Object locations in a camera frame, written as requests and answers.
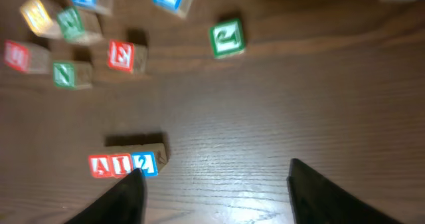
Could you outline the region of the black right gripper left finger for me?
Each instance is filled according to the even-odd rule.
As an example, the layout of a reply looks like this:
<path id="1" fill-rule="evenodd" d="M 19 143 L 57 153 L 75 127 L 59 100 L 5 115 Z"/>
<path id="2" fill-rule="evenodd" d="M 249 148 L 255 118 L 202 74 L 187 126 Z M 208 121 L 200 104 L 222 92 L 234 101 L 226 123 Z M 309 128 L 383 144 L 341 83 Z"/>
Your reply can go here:
<path id="1" fill-rule="evenodd" d="M 146 199 L 145 177 L 136 169 L 66 224 L 142 224 Z"/>

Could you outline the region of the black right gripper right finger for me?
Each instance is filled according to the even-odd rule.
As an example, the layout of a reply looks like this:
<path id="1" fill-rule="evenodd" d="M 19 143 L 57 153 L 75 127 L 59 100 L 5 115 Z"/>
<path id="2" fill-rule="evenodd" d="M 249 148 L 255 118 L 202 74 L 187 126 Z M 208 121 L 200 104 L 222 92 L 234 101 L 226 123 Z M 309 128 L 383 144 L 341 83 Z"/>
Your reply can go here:
<path id="1" fill-rule="evenodd" d="M 291 159 L 287 182 L 296 223 L 400 224 L 297 158 Z"/>

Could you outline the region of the blue 2 number block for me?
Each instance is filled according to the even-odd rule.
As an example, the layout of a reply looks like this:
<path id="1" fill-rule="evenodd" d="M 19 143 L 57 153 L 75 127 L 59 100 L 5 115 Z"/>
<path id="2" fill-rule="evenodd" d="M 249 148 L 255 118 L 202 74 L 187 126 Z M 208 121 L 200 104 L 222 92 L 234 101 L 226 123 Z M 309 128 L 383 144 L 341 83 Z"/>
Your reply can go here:
<path id="1" fill-rule="evenodd" d="M 146 144 L 131 153 L 134 169 L 141 169 L 145 177 L 156 177 L 167 165 L 168 155 L 165 144 Z"/>

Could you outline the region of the red I letter block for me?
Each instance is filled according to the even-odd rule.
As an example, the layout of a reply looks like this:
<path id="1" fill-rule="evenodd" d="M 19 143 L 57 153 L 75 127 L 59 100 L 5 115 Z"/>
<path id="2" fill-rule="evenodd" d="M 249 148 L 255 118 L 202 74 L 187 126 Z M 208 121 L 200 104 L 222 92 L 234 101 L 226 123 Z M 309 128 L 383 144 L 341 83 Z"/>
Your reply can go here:
<path id="1" fill-rule="evenodd" d="M 124 177 L 133 170 L 130 151 L 123 147 L 112 147 L 109 154 L 112 166 L 112 175 L 116 178 Z"/>

